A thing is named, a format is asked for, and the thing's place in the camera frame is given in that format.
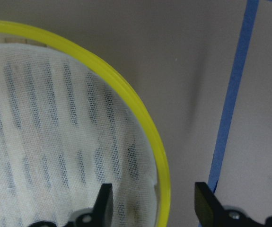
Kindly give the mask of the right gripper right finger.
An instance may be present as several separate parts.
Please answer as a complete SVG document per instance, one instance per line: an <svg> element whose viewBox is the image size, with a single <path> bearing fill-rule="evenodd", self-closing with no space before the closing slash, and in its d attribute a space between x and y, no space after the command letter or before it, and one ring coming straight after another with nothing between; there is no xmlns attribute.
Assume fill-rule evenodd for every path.
<svg viewBox="0 0 272 227"><path fill-rule="evenodd" d="M272 227L272 216L258 223L233 208L224 208L205 182L194 184L194 210L202 227Z"/></svg>

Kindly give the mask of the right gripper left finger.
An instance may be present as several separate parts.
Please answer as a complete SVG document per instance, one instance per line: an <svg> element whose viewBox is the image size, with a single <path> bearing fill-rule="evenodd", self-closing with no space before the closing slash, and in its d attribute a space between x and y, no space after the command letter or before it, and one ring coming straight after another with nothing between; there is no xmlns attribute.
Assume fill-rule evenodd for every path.
<svg viewBox="0 0 272 227"><path fill-rule="evenodd" d="M103 183L91 207L74 211L68 218L66 227L110 227L113 220L113 185Z"/></svg>

